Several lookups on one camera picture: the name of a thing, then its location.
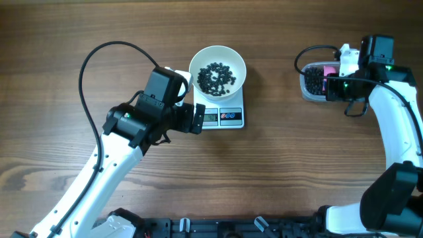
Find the pink scoop with blue handle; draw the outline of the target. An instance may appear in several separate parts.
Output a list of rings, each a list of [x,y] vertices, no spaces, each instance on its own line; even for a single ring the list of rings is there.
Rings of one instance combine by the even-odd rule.
[[[324,65],[323,66],[323,75],[324,76],[329,76],[330,74],[336,74],[336,68],[335,67],[332,67],[332,66],[326,66],[326,65]],[[322,87],[322,91],[323,92],[326,92],[327,91],[327,82],[328,82],[328,79],[327,78],[324,78],[323,79],[323,87]]]

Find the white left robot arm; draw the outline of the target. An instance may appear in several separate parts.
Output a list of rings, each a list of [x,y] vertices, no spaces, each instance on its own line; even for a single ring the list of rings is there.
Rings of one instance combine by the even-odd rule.
[[[95,221],[124,177],[152,145],[168,143],[168,130],[199,134],[204,105],[183,101],[193,84],[187,71],[156,67],[136,106],[125,102],[108,113],[92,155],[53,210],[30,233],[13,237],[143,237],[143,220],[124,209]]]

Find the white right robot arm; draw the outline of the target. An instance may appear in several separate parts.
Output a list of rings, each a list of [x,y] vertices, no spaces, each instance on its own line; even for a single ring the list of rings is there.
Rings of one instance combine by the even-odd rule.
[[[330,206],[325,229],[338,235],[390,233],[422,236],[422,118],[409,67],[395,65],[390,36],[362,38],[359,49],[344,44],[338,73],[326,74],[326,100],[363,101],[374,111],[385,150],[385,172],[358,203]]]

